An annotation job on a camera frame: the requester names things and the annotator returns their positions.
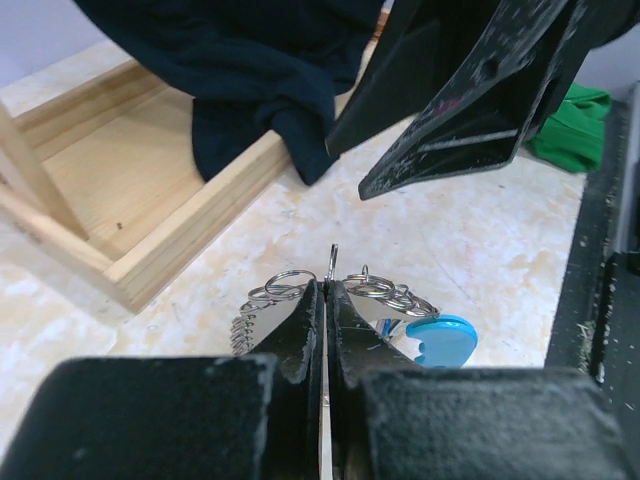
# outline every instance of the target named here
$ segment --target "white wall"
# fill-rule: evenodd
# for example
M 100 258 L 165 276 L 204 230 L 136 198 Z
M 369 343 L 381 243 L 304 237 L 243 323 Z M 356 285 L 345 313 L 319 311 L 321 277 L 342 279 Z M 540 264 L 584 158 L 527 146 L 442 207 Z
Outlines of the white wall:
M 593 50 L 576 76 L 576 82 L 609 90 L 622 98 L 640 80 L 640 25 L 625 36 Z
M 71 0 L 0 0 L 0 87 L 103 39 Z

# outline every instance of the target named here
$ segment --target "blue plastic handle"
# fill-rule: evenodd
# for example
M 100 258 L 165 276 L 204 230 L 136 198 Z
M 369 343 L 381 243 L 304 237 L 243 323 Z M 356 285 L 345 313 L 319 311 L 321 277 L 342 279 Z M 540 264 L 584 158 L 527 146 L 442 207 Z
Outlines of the blue plastic handle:
M 473 325 L 455 315 L 418 320 L 407 325 L 407 336 L 420 340 L 416 363 L 428 368 L 460 368 L 478 345 Z

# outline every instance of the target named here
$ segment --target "black cloth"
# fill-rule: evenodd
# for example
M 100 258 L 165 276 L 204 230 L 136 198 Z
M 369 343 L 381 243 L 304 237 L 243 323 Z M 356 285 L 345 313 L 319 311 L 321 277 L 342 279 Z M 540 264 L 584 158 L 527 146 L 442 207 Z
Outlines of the black cloth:
M 269 129 L 311 185 L 336 160 L 334 97 L 355 82 L 383 0 L 75 0 L 107 36 L 194 98 L 209 180 Z

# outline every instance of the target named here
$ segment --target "green cloth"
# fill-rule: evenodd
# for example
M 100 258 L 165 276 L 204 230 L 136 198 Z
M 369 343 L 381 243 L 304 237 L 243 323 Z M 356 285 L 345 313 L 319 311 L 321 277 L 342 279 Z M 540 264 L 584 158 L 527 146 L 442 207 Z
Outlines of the green cloth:
M 528 142 L 529 149 L 572 173 L 597 170 L 604 149 L 604 117 L 611 103 L 609 93 L 574 83 L 558 111 Z

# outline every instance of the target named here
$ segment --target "wooden box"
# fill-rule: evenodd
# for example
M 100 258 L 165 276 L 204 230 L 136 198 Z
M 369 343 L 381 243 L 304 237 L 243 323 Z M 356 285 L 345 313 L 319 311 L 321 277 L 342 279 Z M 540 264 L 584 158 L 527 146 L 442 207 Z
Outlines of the wooden box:
M 133 61 L 17 118 L 0 105 L 0 207 L 141 310 L 290 163 L 268 132 L 205 184 L 190 109 L 188 95 Z

